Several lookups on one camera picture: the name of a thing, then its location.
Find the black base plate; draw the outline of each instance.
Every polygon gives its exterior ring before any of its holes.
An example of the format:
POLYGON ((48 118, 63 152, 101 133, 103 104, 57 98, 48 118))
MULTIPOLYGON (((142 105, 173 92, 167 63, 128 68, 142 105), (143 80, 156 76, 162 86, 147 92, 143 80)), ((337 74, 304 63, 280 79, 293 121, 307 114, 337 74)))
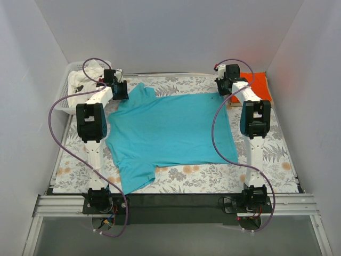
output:
MULTIPOLYGON (((126 197, 129 200, 129 224, 222 223, 237 226, 236 213, 245 212, 239 209, 227 214, 222 206, 224 197, 241 200, 241 194, 129 194, 126 197)), ((112 194, 112 198, 119 207, 115 225, 123 225, 122 195, 112 194)), ((87 205, 84 200, 84 214, 103 214, 87 205)), ((270 213, 271 209, 271 205, 266 204, 262 212, 270 213)))
MULTIPOLYGON (((123 197, 122 196, 112 196, 112 205, 117 209, 116 215, 122 215, 126 214, 126 208, 123 207, 125 205, 123 197)), ((84 204, 83 204, 83 214, 112 214, 113 211, 109 211, 108 213, 103 213, 98 211, 95 207, 91 207, 89 204, 89 201, 87 199, 84 199, 84 204)))
MULTIPOLYGON (((231 206, 225 207, 225 212, 228 214, 235 214, 235 213, 246 213, 245 207, 238 206, 237 204, 233 202, 238 202, 239 196, 227 196, 224 197, 222 200, 224 203, 232 203, 231 206)), ((266 202, 263 205, 260 205, 262 207, 262 212, 263 213, 270 213, 272 211, 272 206, 271 206, 271 201, 270 198, 266 198, 266 202)))

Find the white laundry basket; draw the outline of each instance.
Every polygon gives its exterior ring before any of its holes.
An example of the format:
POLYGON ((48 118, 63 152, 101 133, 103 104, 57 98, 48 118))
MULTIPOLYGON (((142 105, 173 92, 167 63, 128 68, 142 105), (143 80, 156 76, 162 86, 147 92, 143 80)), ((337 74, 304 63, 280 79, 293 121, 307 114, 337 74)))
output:
MULTIPOLYGON (((108 68, 105 63, 103 63, 101 61, 98 61, 98 63, 102 68, 108 68)), ((68 95, 68 84, 69 84, 68 77, 69 77, 69 74, 71 73, 71 71, 82 70, 82 65, 83 65, 83 61, 77 61, 77 62, 72 62, 72 63, 68 64, 68 66, 66 67, 65 73, 63 75, 63 78, 60 82, 59 90, 58 90, 57 96, 55 98, 55 101, 57 101, 60 98, 68 95)), ((61 102, 59 102, 55 106, 55 109, 56 110, 63 110, 70 115, 76 114, 76 107, 69 107, 67 99, 64 99, 61 102)))

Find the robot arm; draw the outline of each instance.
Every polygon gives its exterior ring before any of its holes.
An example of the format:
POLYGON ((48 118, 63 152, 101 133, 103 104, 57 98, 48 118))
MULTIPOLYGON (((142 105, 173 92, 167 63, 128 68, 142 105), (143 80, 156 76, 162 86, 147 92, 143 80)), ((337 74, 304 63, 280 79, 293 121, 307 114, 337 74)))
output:
MULTIPOLYGON (((84 142, 89 164, 106 177, 103 148, 108 129, 104 108, 110 100, 128 99, 128 91, 127 81, 123 80, 121 69, 105 69, 102 82, 106 83, 106 88, 93 94, 87 102, 77 104, 76 118, 77 132, 84 142)), ((99 211, 106 211, 111 207, 110 191, 106 181, 91 172, 88 187, 88 193, 84 196, 90 206, 99 211)))
MULTIPOLYGON (((215 81, 220 95, 235 93, 248 85, 247 80, 240 77, 237 64, 218 66, 218 78, 215 81)), ((263 145, 270 130, 270 102, 259 98, 250 87, 237 93, 236 97, 242 104, 240 132, 244 135, 247 165, 263 170, 263 145)), ((264 204, 266 186, 259 172, 247 168, 242 193, 252 204, 264 204)))

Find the floral tablecloth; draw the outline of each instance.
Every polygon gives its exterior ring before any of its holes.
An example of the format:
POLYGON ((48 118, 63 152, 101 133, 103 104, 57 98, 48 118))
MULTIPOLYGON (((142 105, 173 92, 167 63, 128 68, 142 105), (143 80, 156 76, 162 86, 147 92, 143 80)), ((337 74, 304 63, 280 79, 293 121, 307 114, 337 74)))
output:
MULTIPOLYGON (((152 87, 158 97, 190 93, 217 92, 213 76, 199 77, 134 77, 128 78, 128 90, 131 91, 139 82, 152 87)), ((116 111, 118 101, 112 101, 105 107, 108 116, 116 111)), ((239 131, 240 107, 227 107, 233 138, 240 163, 246 163, 243 136, 239 131)), ((72 117, 68 131, 66 147, 77 156, 87 159, 83 142, 77 135, 75 116, 72 117)), ((118 168, 113 164, 108 147, 104 150, 107 178, 120 187, 118 168)), ((55 177, 54 193, 87 192, 89 168, 66 152, 63 152, 58 172, 55 177)), ((179 165, 157 167, 155 181, 135 193, 239 193, 242 190, 246 168, 227 164, 179 165)), ((291 169, 287 149, 271 110, 271 128, 264 145, 264 173, 271 181, 276 193, 297 193, 295 177, 291 169)))

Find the black bracket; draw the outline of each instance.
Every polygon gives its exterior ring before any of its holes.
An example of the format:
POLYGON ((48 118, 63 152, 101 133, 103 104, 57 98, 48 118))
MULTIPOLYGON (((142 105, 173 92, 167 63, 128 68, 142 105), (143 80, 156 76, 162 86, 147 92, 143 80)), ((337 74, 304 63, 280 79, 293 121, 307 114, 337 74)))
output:
POLYGON ((271 104, 268 100, 244 101, 240 118, 241 134, 253 139, 256 136, 265 138, 270 130, 271 104))
POLYGON ((240 68, 238 64, 231 64, 225 66, 223 79, 214 80, 218 85, 218 91, 221 96, 231 94, 232 84, 235 82, 247 82, 243 77, 240 77, 240 68))
MULTIPOLYGON (((113 100, 127 100, 129 99, 127 81, 123 80, 123 82, 119 83, 117 81, 117 77, 115 76, 116 72, 120 71, 116 71, 114 69, 105 69, 104 78, 101 80, 101 82, 105 83, 108 87, 111 88, 113 100)), ((103 84, 97 83, 96 87, 100 86, 103 86, 103 84)))
POLYGON ((81 139, 87 143, 89 140, 95 140, 97 143, 107 136, 107 121, 105 120, 102 103, 95 104, 77 104, 77 133, 81 139), (93 121, 85 119, 93 116, 93 121))
POLYGON ((89 188, 86 193, 82 194, 87 200, 90 207, 95 208, 97 211, 107 212, 112 208, 111 193, 109 187, 101 188, 101 190, 93 190, 89 188))
POLYGON ((249 209, 256 209, 259 206, 265 205, 267 199, 266 186, 260 188, 254 186, 246 186, 244 183, 244 190, 241 192, 242 204, 249 209))

